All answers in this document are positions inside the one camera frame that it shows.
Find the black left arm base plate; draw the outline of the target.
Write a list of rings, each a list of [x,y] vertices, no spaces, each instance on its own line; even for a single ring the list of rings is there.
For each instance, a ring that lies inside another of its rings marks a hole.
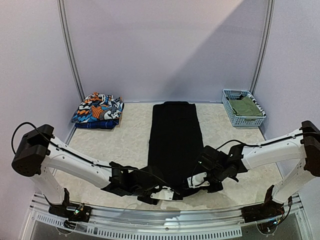
[[[90,220],[93,208],[84,203],[70,202],[70,193],[66,188],[64,188],[61,204],[53,204],[47,198],[45,199],[49,204],[48,212],[52,215],[66,218],[69,222],[88,223]]]

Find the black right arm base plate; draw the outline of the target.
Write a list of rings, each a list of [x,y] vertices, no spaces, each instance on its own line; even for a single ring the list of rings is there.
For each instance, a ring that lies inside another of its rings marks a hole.
[[[244,219],[245,223],[280,216],[280,219],[276,220],[273,224],[274,226],[277,226],[288,217],[293,204],[293,198],[290,196],[287,199],[289,210],[287,211],[287,214],[285,214],[284,203],[277,203],[273,201],[272,191],[274,187],[275,186],[272,185],[267,189],[263,203],[245,206],[240,209],[241,217]]]

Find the green cloth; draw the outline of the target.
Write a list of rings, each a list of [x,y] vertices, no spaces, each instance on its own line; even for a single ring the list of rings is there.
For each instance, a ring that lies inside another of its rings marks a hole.
[[[249,98],[229,100],[232,112],[239,117],[262,117],[263,114],[257,105]]]

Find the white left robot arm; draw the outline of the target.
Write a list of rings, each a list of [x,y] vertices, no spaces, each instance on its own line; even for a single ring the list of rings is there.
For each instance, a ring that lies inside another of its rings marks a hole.
[[[32,128],[23,135],[17,149],[12,150],[11,167],[30,178],[63,217],[74,213],[74,205],[68,201],[67,190],[57,182],[50,169],[63,171],[119,197],[172,200],[181,193],[164,180],[157,168],[138,169],[101,161],[69,147],[54,136],[51,125]]]

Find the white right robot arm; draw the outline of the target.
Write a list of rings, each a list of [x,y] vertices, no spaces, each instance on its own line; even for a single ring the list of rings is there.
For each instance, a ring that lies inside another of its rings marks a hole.
[[[269,187],[258,213],[269,218],[294,193],[320,175],[320,130],[309,120],[299,129],[281,137],[247,144],[235,141],[228,153],[205,146],[196,166],[199,173],[187,179],[190,188],[213,187],[226,178],[237,180],[237,175],[255,168],[282,161],[297,160],[296,167],[279,183]]]

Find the black trousers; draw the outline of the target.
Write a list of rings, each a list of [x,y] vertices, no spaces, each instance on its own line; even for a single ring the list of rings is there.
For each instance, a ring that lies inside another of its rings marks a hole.
[[[202,190],[189,188],[187,179],[200,172],[196,164],[204,147],[195,104],[169,101],[153,106],[146,167],[158,169],[182,199]]]

